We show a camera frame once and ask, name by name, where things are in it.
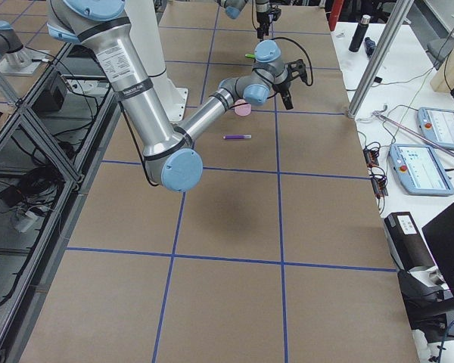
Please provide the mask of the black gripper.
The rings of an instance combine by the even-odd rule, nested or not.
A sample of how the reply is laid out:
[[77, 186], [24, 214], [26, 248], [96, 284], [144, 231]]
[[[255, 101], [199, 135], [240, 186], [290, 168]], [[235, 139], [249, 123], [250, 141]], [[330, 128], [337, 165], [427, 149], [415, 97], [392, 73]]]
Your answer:
[[286, 110], [290, 110], [294, 107], [292, 104], [291, 95], [288, 94], [288, 85], [287, 84], [285, 84], [285, 83], [274, 84], [272, 86], [272, 90], [274, 91], [274, 93], [281, 96], [283, 105], [285, 106]]
[[257, 19], [257, 38], [263, 39], [263, 36], [269, 35], [271, 23], [269, 14], [271, 11], [271, 5], [270, 3], [256, 3], [255, 10]]

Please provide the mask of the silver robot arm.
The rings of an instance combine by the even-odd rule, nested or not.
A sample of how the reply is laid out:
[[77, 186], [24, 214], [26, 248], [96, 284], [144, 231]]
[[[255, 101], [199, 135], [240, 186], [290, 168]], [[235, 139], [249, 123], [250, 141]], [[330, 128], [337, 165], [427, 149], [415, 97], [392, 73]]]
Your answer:
[[158, 36], [153, 5], [138, 1], [49, 1], [48, 31], [63, 42], [89, 48], [126, 111], [144, 149], [142, 163], [149, 180], [175, 192], [192, 189], [201, 179], [203, 161], [193, 142], [239, 99], [254, 106], [278, 92], [291, 108], [293, 64], [281, 58], [278, 44], [266, 39], [254, 50], [247, 76], [227, 78], [189, 118], [173, 125], [161, 104], [153, 79], [131, 39], [133, 25], [144, 23], [144, 38]]
[[[226, 15], [231, 19], [236, 19], [241, 14], [248, 1], [244, 0], [217, 0], [216, 3], [225, 9]], [[272, 20], [275, 18], [274, 13], [277, 8], [273, 8], [268, 0], [252, 1], [252, 14], [256, 15], [257, 25], [253, 25], [257, 32], [257, 38], [264, 40], [269, 35], [269, 29]]]

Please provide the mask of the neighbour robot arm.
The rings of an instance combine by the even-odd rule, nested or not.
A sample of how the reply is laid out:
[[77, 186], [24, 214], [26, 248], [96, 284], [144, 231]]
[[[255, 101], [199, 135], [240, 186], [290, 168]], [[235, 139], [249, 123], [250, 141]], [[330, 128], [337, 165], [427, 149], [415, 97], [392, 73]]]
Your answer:
[[0, 72], [7, 76], [31, 76], [40, 64], [47, 63], [49, 51], [25, 47], [14, 28], [0, 20]]

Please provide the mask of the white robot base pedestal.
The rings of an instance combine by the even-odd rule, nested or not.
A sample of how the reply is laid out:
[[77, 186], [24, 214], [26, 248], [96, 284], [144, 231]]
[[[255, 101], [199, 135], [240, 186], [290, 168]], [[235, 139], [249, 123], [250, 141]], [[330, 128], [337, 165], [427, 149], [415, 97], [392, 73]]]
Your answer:
[[188, 89], [178, 88], [169, 78], [152, 0], [128, 0], [126, 13], [132, 24], [130, 38], [171, 123], [183, 119]]

